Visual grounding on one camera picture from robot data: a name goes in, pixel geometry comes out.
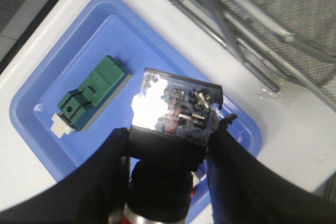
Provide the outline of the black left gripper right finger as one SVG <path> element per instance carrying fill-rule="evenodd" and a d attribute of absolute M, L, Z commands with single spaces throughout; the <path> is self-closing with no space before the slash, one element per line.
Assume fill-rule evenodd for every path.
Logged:
<path fill-rule="evenodd" d="M 215 223 L 335 223 L 335 204 L 277 175 L 228 132 L 225 116 L 208 143 L 208 188 Z"/>

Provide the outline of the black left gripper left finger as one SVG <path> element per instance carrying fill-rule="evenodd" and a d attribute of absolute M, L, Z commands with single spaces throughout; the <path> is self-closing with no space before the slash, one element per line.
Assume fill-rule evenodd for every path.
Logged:
<path fill-rule="evenodd" d="M 128 130 L 115 129 L 62 181 L 1 212 L 1 223 L 122 223 L 130 160 Z"/>

